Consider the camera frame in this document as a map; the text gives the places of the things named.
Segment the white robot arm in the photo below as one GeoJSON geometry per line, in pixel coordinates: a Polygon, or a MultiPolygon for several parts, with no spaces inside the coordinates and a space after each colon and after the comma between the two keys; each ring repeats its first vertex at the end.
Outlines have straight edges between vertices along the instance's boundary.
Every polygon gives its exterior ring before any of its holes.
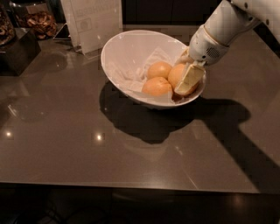
{"type": "Polygon", "coordinates": [[[204,66],[217,63],[238,36],[260,23],[280,42],[280,0],[222,0],[178,58],[185,67],[174,92],[189,95],[205,75],[204,66]]]}

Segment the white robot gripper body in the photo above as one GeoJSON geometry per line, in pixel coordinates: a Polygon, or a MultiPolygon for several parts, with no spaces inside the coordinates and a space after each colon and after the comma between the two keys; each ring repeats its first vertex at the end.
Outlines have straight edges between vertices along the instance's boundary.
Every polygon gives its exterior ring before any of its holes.
{"type": "Polygon", "coordinates": [[[193,60],[212,65],[217,63],[228,52],[228,49],[228,46],[213,39],[207,33],[205,26],[201,25],[192,35],[188,53],[193,60]]]}

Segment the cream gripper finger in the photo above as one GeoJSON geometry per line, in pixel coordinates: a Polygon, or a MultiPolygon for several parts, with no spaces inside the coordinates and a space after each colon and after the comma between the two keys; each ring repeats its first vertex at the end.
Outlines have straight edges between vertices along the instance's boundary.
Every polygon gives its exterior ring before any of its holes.
{"type": "Polygon", "coordinates": [[[198,64],[187,63],[183,69],[182,77],[175,87],[177,95],[187,96],[191,94],[205,75],[205,69],[198,64]]]}
{"type": "Polygon", "coordinates": [[[182,54],[178,57],[178,59],[175,62],[175,65],[178,64],[192,64],[194,62],[194,59],[189,54],[189,49],[186,48],[182,54]]]}

